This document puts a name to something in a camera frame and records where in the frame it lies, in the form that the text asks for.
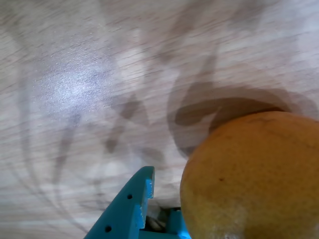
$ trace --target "small hole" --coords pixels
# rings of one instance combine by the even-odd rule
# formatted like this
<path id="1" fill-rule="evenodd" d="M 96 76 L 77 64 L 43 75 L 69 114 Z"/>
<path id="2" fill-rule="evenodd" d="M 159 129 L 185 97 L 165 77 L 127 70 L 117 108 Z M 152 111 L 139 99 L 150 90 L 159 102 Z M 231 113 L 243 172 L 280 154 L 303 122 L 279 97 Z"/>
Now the small hole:
<path id="1" fill-rule="evenodd" d="M 112 230 L 112 227 L 111 227 L 111 226 L 106 226 L 106 227 L 105 227 L 105 232 L 106 232 L 106 233 L 109 233 L 111 230 Z"/>

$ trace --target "orange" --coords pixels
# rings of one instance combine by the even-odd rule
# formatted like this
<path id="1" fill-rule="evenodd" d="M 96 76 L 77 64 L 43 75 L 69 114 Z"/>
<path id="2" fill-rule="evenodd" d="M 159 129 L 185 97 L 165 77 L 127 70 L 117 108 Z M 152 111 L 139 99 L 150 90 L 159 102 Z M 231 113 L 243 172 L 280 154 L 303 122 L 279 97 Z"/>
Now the orange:
<path id="1" fill-rule="evenodd" d="M 190 157 L 180 196 L 192 239 L 319 239 L 319 123 L 285 112 L 226 123 Z"/>

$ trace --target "wooden surface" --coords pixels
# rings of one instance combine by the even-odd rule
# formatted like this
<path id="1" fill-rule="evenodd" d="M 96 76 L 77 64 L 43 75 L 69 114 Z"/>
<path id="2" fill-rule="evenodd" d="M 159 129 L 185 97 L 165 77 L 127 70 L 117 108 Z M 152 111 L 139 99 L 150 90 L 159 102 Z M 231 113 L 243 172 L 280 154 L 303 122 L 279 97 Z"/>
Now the wooden surface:
<path id="1" fill-rule="evenodd" d="M 156 168 L 179 205 L 187 156 L 221 123 L 318 119 L 316 0 L 0 0 L 0 239 L 82 238 Z"/>

